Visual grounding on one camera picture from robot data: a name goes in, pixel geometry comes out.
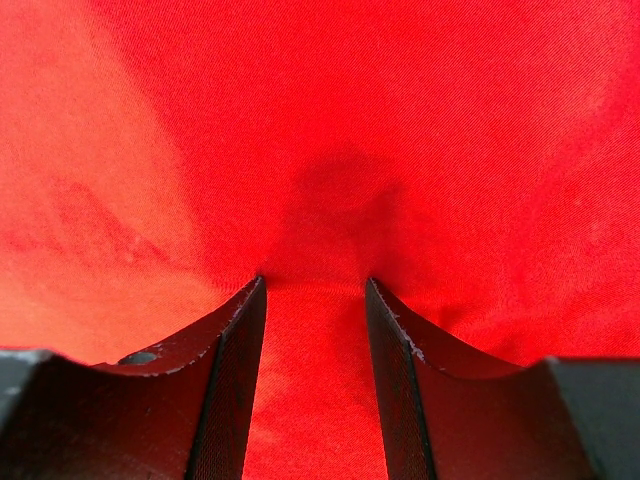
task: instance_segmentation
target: red background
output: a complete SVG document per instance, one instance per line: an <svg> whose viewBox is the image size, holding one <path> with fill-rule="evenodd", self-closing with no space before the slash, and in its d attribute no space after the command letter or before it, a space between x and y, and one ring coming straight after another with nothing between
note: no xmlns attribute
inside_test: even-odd
<svg viewBox="0 0 640 480"><path fill-rule="evenodd" d="M638 2L397 3L0 3L0 341L115 361L264 274L260 480L385 477L369 275L640 354Z"/></svg>

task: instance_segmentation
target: red surface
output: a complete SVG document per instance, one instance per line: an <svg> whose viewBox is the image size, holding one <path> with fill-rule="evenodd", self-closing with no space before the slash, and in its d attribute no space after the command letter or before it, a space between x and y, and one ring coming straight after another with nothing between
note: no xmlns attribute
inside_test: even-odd
<svg viewBox="0 0 640 480"><path fill-rule="evenodd" d="M376 275L503 358L638 355L640 7L0 4L0 341L116 360L256 272L245 478L384 478Z"/></svg>

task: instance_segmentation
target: fabric texture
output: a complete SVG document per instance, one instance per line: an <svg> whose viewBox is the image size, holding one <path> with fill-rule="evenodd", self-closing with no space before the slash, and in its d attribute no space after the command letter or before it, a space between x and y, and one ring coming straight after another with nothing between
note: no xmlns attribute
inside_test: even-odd
<svg viewBox="0 0 640 480"><path fill-rule="evenodd" d="M639 87L635 0L5 0L0 342L116 361L261 273L245 478L383 479L368 276L640 354Z"/></svg>

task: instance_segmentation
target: black plastic part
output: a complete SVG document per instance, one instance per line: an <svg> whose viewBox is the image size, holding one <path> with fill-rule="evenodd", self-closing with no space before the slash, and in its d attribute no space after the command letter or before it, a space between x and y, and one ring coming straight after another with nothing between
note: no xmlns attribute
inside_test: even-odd
<svg viewBox="0 0 640 480"><path fill-rule="evenodd" d="M375 280L366 297L390 479L640 478L638 361L521 368L439 329Z"/></svg>
<svg viewBox="0 0 640 480"><path fill-rule="evenodd" d="M256 278L118 365L0 351L0 478L240 479L265 316Z"/></svg>

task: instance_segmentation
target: screw hole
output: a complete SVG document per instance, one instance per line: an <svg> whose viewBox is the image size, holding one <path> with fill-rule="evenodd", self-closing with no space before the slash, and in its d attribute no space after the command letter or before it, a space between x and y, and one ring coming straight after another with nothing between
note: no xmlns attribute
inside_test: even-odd
<svg viewBox="0 0 640 480"><path fill-rule="evenodd" d="M124 357L118 362L118 365L144 365L145 363L154 361L156 358L155 353L136 352Z"/></svg>

